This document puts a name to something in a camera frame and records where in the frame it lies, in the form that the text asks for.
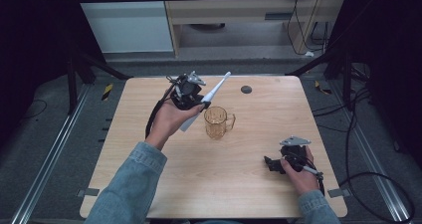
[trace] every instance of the mug handle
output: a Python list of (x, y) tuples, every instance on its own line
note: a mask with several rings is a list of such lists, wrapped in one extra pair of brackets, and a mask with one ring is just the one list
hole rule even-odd
[(236, 116), (233, 113), (227, 113), (226, 121), (228, 120), (231, 120), (231, 123), (226, 124), (226, 131), (233, 129), (233, 126), (235, 125), (235, 121), (236, 121)]

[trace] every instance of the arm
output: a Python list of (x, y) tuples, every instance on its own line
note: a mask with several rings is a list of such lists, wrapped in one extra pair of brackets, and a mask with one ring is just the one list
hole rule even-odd
[[(310, 149), (308, 147), (306, 149), (307, 158), (310, 161), (314, 161)], [(294, 171), (284, 159), (281, 159), (281, 163), (300, 195), (299, 208), (304, 215), (305, 223), (340, 223), (325, 197), (319, 191), (317, 178), (312, 173), (304, 170), (301, 172)]]
[(149, 136), (118, 169), (85, 223), (143, 223), (166, 162), (160, 150), (187, 119), (202, 109), (203, 106), (197, 106), (181, 111), (171, 100), (166, 101), (155, 117)]

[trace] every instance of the person's left hand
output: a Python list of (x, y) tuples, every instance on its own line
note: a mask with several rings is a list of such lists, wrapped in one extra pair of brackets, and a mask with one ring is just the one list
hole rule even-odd
[(151, 132), (145, 142), (161, 150), (168, 138), (177, 132), (185, 121), (199, 114), (204, 107), (198, 105), (188, 111), (182, 111), (171, 99), (165, 101), (155, 116)]

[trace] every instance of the wooden table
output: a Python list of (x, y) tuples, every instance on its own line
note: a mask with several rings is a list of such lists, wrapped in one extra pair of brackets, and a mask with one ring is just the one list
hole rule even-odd
[[(198, 74), (205, 95), (222, 77)], [(243, 94), (241, 88), (252, 92)], [(117, 106), (90, 188), (103, 190), (144, 130), (156, 102), (170, 84), (165, 78), (127, 81)], [(338, 188), (314, 117), (297, 77), (230, 77), (211, 106), (236, 115), (233, 130), (213, 140), (205, 132), (203, 113), (186, 132), (178, 131), (163, 148), (167, 164), (148, 218), (287, 218), (300, 217), (298, 196), (288, 176), (269, 171), (264, 156), (281, 157), (280, 140), (309, 139), (316, 168), (326, 189)], [(87, 217), (95, 196), (86, 196)], [(342, 197), (327, 198), (337, 216), (346, 214)]]

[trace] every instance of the white wand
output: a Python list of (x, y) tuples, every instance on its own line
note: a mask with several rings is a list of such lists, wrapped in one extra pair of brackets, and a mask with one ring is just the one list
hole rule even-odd
[[(223, 83), (226, 81), (227, 78), (230, 77), (230, 75), (232, 75), (230, 72), (226, 73), (226, 75), (224, 76), (223, 80), (221, 80), (217, 86), (215, 86), (215, 88), (213, 88), (211, 90), (211, 92), (209, 92), (207, 95), (205, 95), (204, 98), (202, 98), (201, 103), (204, 102), (211, 102), (211, 100), (214, 98), (214, 95), (217, 93), (218, 89), (220, 89), (221, 85), (223, 85)], [(182, 131), (186, 131), (187, 128), (196, 120), (196, 118), (199, 116), (196, 115), (190, 119), (188, 119), (186, 122), (183, 123), (183, 125), (180, 127), (180, 130)]]

